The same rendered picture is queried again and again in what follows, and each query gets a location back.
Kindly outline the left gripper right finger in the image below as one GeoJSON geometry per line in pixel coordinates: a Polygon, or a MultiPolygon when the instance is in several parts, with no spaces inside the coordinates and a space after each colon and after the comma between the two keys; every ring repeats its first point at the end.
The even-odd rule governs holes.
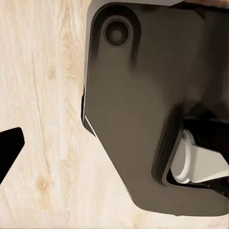
{"type": "Polygon", "coordinates": [[[219,152],[225,158],[229,164],[229,129],[224,127],[218,127],[214,144],[216,145],[219,152]]]}

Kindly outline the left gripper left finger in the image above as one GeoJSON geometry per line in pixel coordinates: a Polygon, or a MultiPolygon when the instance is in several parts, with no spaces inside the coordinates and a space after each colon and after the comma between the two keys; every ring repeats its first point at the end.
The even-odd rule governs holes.
{"type": "Polygon", "coordinates": [[[0,184],[25,145],[21,127],[0,132],[0,184]]]}

